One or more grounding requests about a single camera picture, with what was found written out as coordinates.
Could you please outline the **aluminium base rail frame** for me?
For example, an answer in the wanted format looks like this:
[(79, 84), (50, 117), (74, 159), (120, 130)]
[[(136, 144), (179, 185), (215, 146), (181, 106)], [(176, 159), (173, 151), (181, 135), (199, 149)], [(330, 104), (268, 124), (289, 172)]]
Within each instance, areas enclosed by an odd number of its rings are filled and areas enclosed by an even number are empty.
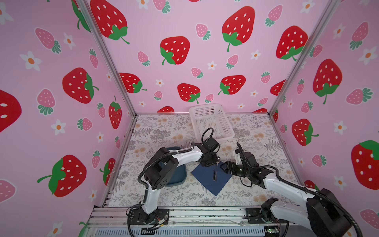
[(283, 218), (265, 223), (260, 206), (169, 207), (168, 221), (156, 230), (127, 225), (127, 207), (95, 208), (84, 237), (313, 237), (313, 231)]

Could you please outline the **dark blue paper napkin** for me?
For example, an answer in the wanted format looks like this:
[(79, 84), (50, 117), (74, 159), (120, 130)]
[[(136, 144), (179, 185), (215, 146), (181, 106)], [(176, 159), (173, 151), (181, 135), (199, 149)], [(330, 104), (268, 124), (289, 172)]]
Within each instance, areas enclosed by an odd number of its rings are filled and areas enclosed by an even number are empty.
[(214, 196), (217, 196), (232, 177), (231, 174), (227, 174), (221, 169), (223, 165), (223, 162), (220, 162), (218, 165), (217, 181), (213, 181), (214, 166), (202, 167), (201, 165), (198, 165), (191, 174), (204, 188)]

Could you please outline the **dark teal plastic tray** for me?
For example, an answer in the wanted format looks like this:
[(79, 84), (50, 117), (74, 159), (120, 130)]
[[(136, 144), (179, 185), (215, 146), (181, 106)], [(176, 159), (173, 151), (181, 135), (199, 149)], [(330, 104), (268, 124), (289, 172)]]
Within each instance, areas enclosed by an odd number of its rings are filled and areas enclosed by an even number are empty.
[(158, 189), (163, 187), (178, 186), (184, 183), (187, 177), (186, 167), (179, 165), (179, 160), (175, 155), (169, 155), (164, 157), (158, 162), (159, 168), (161, 168), (160, 181), (157, 185)]

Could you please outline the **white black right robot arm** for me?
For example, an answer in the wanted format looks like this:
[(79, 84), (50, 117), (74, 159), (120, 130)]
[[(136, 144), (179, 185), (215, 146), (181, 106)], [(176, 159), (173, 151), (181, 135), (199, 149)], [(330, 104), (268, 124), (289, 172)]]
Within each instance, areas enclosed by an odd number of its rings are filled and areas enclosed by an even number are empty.
[(261, 205), (259, 217), (266, 223), (285, 220), (301, 225), (318, 237), (342, 237), (353, 228), (357, 236), (363, 235), (352, 215), (342, 207), (328, 189), (317, 190), (287, 181), (279, 170), (270, 165), (258, 165), (255, 156), (245, 152), (240, 144), (235, 150), (235, 162), (225, 162), (221, 169), (226, 174), (250, 180), (259, 186), (289, 199), (291, 204), (270, 198)]

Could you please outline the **aluminium corner post left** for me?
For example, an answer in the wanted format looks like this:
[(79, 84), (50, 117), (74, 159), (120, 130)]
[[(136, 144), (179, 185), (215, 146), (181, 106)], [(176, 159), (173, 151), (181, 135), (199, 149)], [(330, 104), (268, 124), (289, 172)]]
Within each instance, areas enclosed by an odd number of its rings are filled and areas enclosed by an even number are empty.
[(121, 94), (121, 96), (123, 97), (123, 100), (124, 102), (126, 103), (130, 113), (131, 113), (131, 116), (133, 118), (136, 118), (137, 117), (137, 113), (128, 97), (128, 93), (126, 91), (126, 88), (122, 82), (122, 79), (115, 67), (115, 64), (114, 64), (114, 61), (108, 51), (108, 48), (103, 40), (103, 36), (101, 34), (101, 32), (99, 31), (98, 29), (98, 26), (96, 24), (96, 21), (94, 19), (94, 16), (90, 10), (90, 6), (89, 6), (89, 3), (87, 1), (84, 1), (84, 0), (79, 0), (77, 1), (78, 2), (78, 5), (79, 7), (81, 8), (81, 11), (82, 11), (82, 14), (84, 16), (84, 19), (85, 21), (87, 22), (91, 32), (92, 32), (92, 35), (99, 47), (99, 50), (101, 51), (101, 54), (107, 64), (107, 67), (109, 68), (109, 71), (114, 79), (114, 82)]

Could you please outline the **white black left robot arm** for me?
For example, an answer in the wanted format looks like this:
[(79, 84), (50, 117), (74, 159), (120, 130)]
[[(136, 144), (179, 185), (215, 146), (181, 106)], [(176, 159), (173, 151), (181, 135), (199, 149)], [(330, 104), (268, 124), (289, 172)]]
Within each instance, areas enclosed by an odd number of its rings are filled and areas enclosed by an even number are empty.
[(182, 165), (197, 162), (202, 167), (210, 167), (219, 162), (217, 156), (220, 144), (214, 138), (179, 150), (160, 148), (145, 165), (137, 177), (138, 183), (145, 187), (144, 199), (140, 209), (150, 215), (158, 209), (160, 190), (167, 186), (176, 169)]

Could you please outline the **aluminium corner post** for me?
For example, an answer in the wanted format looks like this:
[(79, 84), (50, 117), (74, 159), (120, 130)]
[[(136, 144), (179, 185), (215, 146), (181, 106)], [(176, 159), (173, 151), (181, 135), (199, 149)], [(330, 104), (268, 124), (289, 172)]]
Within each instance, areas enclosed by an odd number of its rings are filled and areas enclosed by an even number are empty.
[(131, 113), (131, 116), (133, 118), (136, 118), (137, 117), (137, 113), (128, 97), (128, 93), (126, 91), (126, 88), (122, 82), (122, 79), (115, 67), (115, 64), (114, 64), (114, 61), (108, 51), (108, 48), (103, 40), (103, 36), (101, 34), (101, 32), (99, 31), (98, 29), (98, 26), (96, 24), (96, 21), (94, 19), (94, 16), (90, 10), (90, 6), (89, 6), (89, 3), (87, 1), (84, 1), (84, 0), (79, 0), (77, 1), (78, 2), (78, 5), (79, 7), (81, 8), (81, 11), (82, 11), (82, 14), (84, 16), (84, 19), (85, 21), (87, 22), (91, 32), (92, 32), (92, 35), (99, 47), (99, 50), (101, 51), (101, 54), (107, 64), (107, 67), (109, 68), (109, 71), (114, 79), (114, 82), (121, 94), (121, 96), (123, 97), (123, 100), (124, 102), (126, 103), (130, 113)]
[(323, 30), (328, 25), (329, 21), (331, 20), (332, 16), (337, 10), (340, 2), (341, 1), (337, 1), (337, 0), (328, 1), (324, 11), (322, 12), (318, 22), (315, 25), (315, 28), (313, 29), (311, 35), (309, 36), (309, 39), (304, 49), (302, 50), (299, 58), (297, 59), (297, 62), (294, 64), (293, 68), (291, 69), (284, 86), (282, 87), (277, 99), (275, 100), (270, 112), (268, 113), (269, 118), (271, 119), (273, 118), (274, 112), (278, 109), (285, 94), (287, 93), (288, 89), (291, 87), (293, 80), (302, 69), (303, 63), (308, 59), (309, 53), (313, 45), (318, 41), (318, 39), (322, 35)]

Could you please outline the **white perforated plastic basket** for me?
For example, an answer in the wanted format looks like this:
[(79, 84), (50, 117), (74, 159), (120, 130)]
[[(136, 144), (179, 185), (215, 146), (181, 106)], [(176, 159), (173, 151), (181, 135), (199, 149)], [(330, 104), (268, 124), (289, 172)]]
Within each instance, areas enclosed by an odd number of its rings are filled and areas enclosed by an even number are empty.
[(198, 142), (201, 142), (204, 131), (210, 127), (214, 129), (212, 137), (217, 141), (224, 141), (235, 136), (233, 127), (220, 104), (191, 107), (189, 115)]

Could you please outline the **aluminium corner post right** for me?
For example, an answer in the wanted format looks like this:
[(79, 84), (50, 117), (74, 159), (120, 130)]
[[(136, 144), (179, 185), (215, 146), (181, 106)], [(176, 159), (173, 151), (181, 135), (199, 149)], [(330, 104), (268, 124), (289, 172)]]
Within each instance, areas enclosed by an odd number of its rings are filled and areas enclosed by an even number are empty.
[(332, 16), (337, 10), (340, 2), (341, 1), (337, 1), (337, 0), (328, 1), (324, 11), (322, 12), (318, 22), (315, 25), (315, 28), (313, 29), (311, 35), (309, 36), (309, 39), (304, 49), (302, 50), (299, 58), (297, 59), (297, 62), (294, 64), (293, 68), (291, 69), (284, 86), (282, 87), (277, 99), (275, 100), (270, 112), (268, 113), (269, 118), (271, 119), (273, 118), (274, 112), (278, 109), (285, 94), (287, 93), (288, 89), (291, 87), (293, 80), (302, 69), (303, 63), (308, 59), (309, 53), (313, 45), (318, 41), (318, 39), (322, 35), (323, 30), (328, 25), (329, 21), (331, 20)]

